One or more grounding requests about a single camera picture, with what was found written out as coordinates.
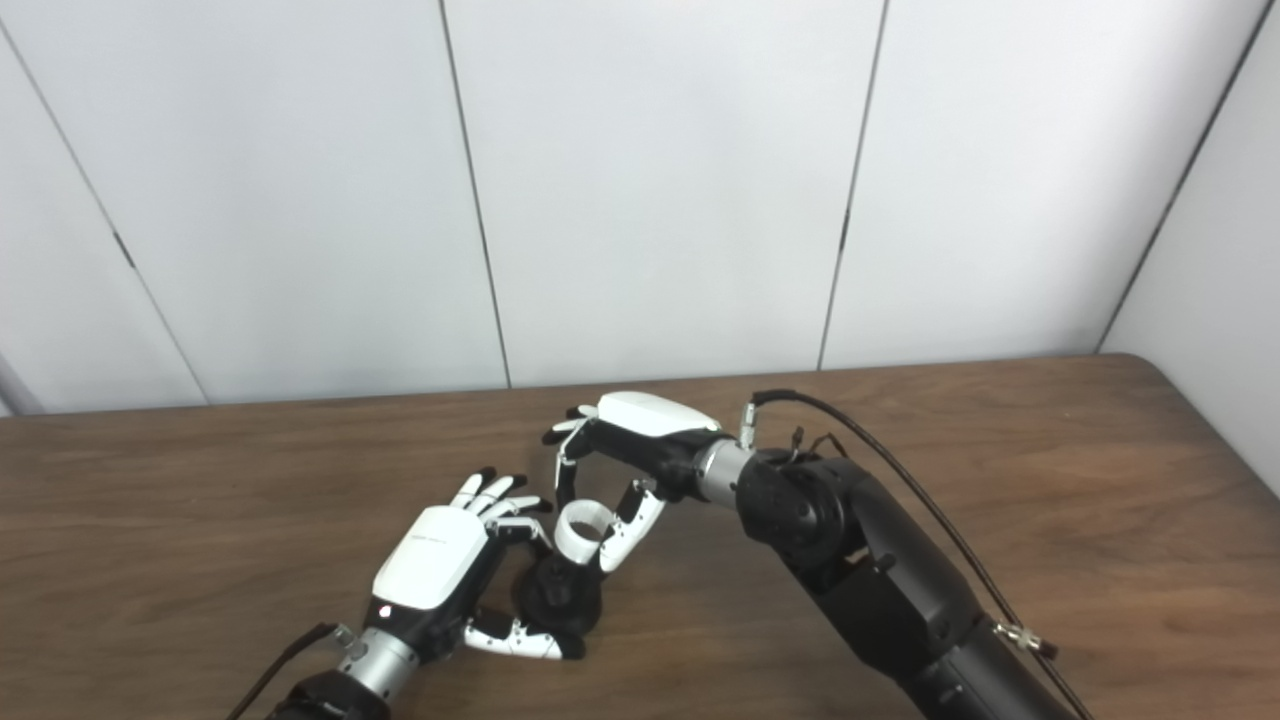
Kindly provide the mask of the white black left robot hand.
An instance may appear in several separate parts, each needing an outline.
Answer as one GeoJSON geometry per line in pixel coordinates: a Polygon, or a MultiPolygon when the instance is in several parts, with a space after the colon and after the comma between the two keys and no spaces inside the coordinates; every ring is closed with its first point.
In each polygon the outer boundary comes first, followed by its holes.
{"type": "Polygon", "coordinates": [[[508,551],[527,546],[536,559],[553,544],[539,514],[552,502],[520,495],[524,475],[475,471],[445,503],[424,509],[372,580],[360,642],[401,648],[424,665],[461,647],[524,659],[576,661],[584,639],[483,609],[481,600],[508,551]]]}

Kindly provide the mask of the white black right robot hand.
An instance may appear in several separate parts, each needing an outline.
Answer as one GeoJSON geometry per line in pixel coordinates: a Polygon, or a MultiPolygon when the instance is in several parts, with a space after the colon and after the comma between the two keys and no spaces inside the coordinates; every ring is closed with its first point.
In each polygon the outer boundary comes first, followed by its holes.
{"type": "Polygon", "coordinates": [[[692,407],[637,391],[614,391],[579,405],[541,437],[556,447],[556,548],[567,562],[612,574],[650,533],[668,503],[701,498],[703,456],[730,436],[692,407]],[[614,509],[580,500],[579,462],[599,454],[635,469],[614,509]]]}

